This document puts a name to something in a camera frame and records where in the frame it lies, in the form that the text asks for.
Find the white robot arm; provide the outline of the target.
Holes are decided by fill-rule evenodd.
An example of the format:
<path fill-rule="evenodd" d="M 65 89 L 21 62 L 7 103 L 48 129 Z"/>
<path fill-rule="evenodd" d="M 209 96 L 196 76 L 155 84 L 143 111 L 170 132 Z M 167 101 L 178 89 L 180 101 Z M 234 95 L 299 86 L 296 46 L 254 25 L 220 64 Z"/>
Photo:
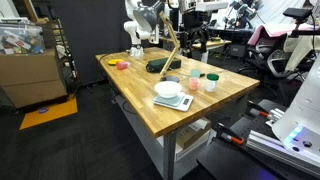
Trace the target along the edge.
<path fill-rule="evenodd" d="M 125 0 L 125 8 L 130 21 L 123 24 L 124 30 L 130 35 L 131 48 L 128 50 L 130 56 L 138 57 L 144 54 L 142 40 L 148 40 L 151 44 L 159 43 L 159 28 L 156 27 L 151 33 L 144 31 L 133 16 L 133 11 L 142 3 L 141 0 Z"/>

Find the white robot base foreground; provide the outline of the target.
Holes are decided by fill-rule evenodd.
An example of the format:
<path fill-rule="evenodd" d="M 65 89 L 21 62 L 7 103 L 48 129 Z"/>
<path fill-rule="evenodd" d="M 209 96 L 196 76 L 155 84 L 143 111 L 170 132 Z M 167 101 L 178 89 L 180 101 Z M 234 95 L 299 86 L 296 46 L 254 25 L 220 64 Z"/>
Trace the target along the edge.
<path fill-rule="evenodd" d="M 272 125 L 283 146 L 298 156 L 318 161 L 320 154 L 320 59 L 317 58 L 294 100 Z"/>

